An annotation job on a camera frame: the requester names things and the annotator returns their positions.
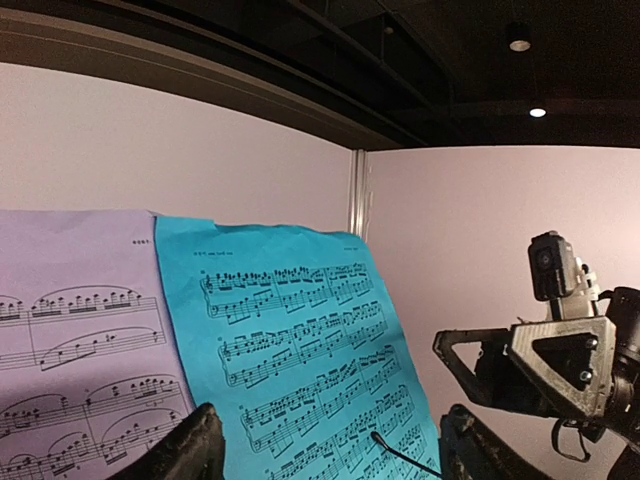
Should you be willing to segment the black perforated music stand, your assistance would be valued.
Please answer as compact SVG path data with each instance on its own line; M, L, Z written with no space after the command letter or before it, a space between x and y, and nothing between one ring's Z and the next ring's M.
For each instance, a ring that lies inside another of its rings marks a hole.
M312 410L316 448L304 479L434 479L440 471L437 430L405 334L362 240L323 237L323 264L335 273L343 318L327 381Z

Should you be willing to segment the lilac sheet music paper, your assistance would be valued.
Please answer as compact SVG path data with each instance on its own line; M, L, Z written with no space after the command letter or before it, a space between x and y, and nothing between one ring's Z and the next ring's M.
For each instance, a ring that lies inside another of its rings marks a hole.
M105 479L192 408L146 211L1 215L1 475Z

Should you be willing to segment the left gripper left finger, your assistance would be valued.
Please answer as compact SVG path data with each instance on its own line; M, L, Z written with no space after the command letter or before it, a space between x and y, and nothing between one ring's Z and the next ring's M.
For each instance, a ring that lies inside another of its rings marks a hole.
M221 480L224 462L223 425L214 406L205 402L109 480Z

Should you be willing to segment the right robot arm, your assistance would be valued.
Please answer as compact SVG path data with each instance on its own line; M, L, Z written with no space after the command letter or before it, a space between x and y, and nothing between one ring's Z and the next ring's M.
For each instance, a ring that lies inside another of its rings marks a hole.
M433 351L465 392L488 408L555 419L581 441L610 430L626 447L611 479L639 476L639 292L601 293L604 315L510 328L443 330Z

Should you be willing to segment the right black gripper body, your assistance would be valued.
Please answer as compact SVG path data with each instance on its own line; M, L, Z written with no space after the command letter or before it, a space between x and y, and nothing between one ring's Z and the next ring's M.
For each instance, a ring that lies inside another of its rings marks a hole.
M540 393L537 413L519 413L554 418L558 427L575 428L589 440L599 440L610 430L626 440L639 437L639 292L629 287L606 290L608 306L602 316L616 326L612 383L605 413L599 418L562 418Z

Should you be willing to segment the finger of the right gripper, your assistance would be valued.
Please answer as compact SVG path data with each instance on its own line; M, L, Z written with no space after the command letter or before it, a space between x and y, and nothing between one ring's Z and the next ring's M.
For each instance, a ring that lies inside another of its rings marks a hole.
M511 328L509 357L562 418L599 418L612 383L616 326L606 317Z
M443 330L433 351L474 404L512 413L537 413L540 393L509 356L505 329Z

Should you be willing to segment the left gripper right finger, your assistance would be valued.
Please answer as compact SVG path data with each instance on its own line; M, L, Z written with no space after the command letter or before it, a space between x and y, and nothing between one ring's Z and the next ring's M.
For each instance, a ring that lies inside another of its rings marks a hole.
M538 470L462 404L440 420L440 465L443 479L541 480Z

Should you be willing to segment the cyan paper sheet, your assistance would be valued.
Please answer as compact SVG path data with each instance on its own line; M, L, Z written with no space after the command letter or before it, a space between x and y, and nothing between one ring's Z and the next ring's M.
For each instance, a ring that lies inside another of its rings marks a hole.
M193 400L222 422L228 479L304 479L315 393L338 364L325 336L343 333L343 268L324 266L326 234L341 233L156 221L178 353Z

